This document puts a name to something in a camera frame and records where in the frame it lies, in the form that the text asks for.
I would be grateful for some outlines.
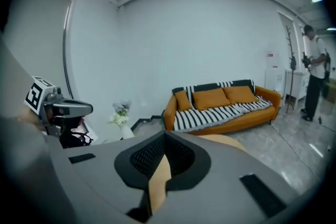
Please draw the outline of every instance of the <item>man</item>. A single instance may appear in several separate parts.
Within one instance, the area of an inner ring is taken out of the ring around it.
[[[310,67],[310,77],[307,87],[306,105],[301,112],[304,114],[302,118],[306,121],[312,121],[315,110],[319,102],[321,86],[324,80],[324,62],[326,53],[323,40],[319,38],[314,29],[310,25],[306,25],[303,29],[304,35],[310,40],[309,47],[311,56],[307,59]]]

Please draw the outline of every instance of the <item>flower arrangement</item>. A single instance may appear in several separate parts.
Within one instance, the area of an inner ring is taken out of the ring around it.
[[[128,111],[131,107],[131,100],[121,101],[120,103],[114,103],[113,107],[116,112],[110,117],[110,124],[116,124],[119,127],[128,121]]]

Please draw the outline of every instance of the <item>leather couch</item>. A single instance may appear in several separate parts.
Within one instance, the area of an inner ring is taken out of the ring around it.
[[[270,101],[273,104],[273,106],[266,108],[264,110],[250,112],[234,120],[226,122],[222,125],[209,127],[203,130],[188,133],[194,135],[223,134],[227,132],[242,130],[264,122],[274,120],[277,117],[279,111],[281,95],[277,92],[270,91],[258,86],[255,86],[255,95],[261,96],[264,99]],[[172,95],[163,113],[166,130],[169,131],[174,130],[176,110],[177,110],[177,100],[175,95]]]

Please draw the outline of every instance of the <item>floor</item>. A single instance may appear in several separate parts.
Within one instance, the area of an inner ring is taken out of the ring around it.
[[[327,164],[329,145],[336,135],[336,106],[321,99],[313,122],[301,119],[299,101],[296,110],[287,105],[271,125],[268,123],[247,130],[229,133],[241,142],[248,153],[281,175],[299,194],[320,182]],[[164,130],[161,120],[141,123],[135,135]]]

